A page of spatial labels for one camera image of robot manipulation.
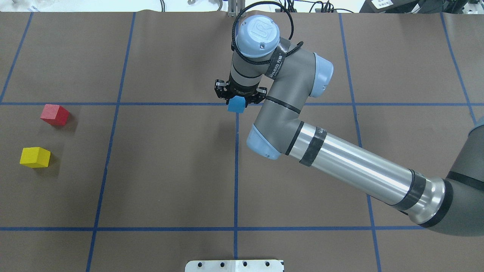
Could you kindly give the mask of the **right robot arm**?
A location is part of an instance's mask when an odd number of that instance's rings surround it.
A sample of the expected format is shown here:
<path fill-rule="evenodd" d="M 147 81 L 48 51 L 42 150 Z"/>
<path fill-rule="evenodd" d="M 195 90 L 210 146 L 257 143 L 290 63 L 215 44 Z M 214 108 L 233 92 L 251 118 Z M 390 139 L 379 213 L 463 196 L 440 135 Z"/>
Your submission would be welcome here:
<path fill-rule="evenodd" d="M 291 156 L 407 215 L 413 223 L 453 236 L 484 232 L 483 118 L 479 119 L 446 178 L 427 178 L 413 169 L 353 145 L 299 119 L 309 97 L 326 90 L 333 64 L 280 36 L 269 17 L 256 14 L 231 30 L 233 51 L 227 81 L 214 90 L 228 110 L 243 113 L 263 102 L 247 138 L 262 157 Z"/>

